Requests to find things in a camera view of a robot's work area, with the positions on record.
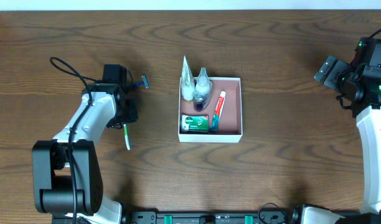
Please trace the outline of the red and teal toothpaste tube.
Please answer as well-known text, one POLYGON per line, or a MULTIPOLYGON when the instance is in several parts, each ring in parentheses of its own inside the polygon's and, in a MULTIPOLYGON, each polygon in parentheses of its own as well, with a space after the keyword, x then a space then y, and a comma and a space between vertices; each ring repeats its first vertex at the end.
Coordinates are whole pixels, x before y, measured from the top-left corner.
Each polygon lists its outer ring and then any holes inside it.
POLYGON ((215 106, 214 115, 213 115, 212 123, 210 126, 211 131, 217 131, 219 128, 219 121, 222 114, 223 106, 225 104, 225 97, 226 97, 226 92, 221 91, 217 100, 217 104, 215 106))

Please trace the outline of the blue disposable razor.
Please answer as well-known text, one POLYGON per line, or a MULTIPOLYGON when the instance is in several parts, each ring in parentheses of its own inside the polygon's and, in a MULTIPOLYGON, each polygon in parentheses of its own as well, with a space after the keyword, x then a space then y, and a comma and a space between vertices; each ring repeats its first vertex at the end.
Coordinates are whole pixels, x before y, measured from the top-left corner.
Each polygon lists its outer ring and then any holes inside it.
POLYGON ((146 75, 142 76, 142 80, 140 82, 134 82, 133 80, 131 80, 131 83, 129 85, 131 89, 139 88, 142 86, 144 86, 145 89, 149 89, 149 82, 146 75))

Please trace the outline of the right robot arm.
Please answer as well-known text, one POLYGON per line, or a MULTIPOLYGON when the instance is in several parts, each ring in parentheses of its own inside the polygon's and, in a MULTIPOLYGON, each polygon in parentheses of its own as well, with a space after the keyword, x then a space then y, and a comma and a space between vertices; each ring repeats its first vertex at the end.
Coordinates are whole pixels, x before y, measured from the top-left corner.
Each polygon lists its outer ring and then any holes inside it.
POLYGON ((360 213, 341 215, 315 205, 296 208, 292 223, 381 223, 381 56, 346 63, 327 57, 315 80, 347 99, 359 130, 364 162, 364 198, 360 213))

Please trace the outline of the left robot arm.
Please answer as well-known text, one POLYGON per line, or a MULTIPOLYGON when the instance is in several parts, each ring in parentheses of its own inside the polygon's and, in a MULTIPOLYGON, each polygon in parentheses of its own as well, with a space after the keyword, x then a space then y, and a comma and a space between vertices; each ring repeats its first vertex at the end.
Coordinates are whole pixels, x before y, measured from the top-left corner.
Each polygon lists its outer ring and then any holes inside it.
POLYGON ((123 206, 103 193, 96 146, 105 128, 123 127, 132 105, 118 83, 92 83, 80 107, 51 140, 32 148, 34 203, 56 223, 122 223, 123 206))

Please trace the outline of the white squeeze tube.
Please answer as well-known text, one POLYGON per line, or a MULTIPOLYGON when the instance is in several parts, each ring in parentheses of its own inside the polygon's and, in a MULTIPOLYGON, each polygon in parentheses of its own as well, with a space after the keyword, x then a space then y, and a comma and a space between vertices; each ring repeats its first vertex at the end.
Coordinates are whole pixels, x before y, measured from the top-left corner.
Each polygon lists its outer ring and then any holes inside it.
POLYGON ((183 59, 182 74, 181 74, 181 95, 186 101, 193 100, 195 90, 194 77, 187 62, 186 56, 183 59))

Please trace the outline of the green soap bar package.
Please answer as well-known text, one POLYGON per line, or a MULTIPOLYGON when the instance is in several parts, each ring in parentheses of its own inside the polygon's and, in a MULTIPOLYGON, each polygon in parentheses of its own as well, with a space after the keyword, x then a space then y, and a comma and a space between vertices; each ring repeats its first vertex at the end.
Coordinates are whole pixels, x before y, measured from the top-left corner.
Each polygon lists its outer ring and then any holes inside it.
POLYGON ((209 131, 209 117, 207 115, 191 116, 183 114, 181 116, 181 131, 207 133, 209 131))

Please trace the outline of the green and white toothbrush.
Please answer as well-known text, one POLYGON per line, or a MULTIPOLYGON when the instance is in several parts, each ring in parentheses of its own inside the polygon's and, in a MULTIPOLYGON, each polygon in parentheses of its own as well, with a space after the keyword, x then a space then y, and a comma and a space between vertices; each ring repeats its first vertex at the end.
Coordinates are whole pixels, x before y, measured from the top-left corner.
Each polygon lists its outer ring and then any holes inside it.
POLYGON ((130 151, 131 150, 131 143, 129 141, 129 134, 128 134, 127 124, 123 125, 123 129, 124 129, 124 132, 125 132, 125 144, 126 144, 126 148, 127 148, 128 151, 130 151))

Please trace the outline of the clear pump soap bottle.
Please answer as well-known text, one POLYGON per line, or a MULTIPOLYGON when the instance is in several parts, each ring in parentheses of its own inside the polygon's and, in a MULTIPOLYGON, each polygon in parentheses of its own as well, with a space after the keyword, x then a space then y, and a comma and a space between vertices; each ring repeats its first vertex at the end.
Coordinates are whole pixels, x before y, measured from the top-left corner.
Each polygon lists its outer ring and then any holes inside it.
POLYGON ((199 76, 196 80, 195 90, 193 93, 194 109, 200 112, 208 106, 211 100, 212 81, 208 77, 205 67, 200 69, 199 76))

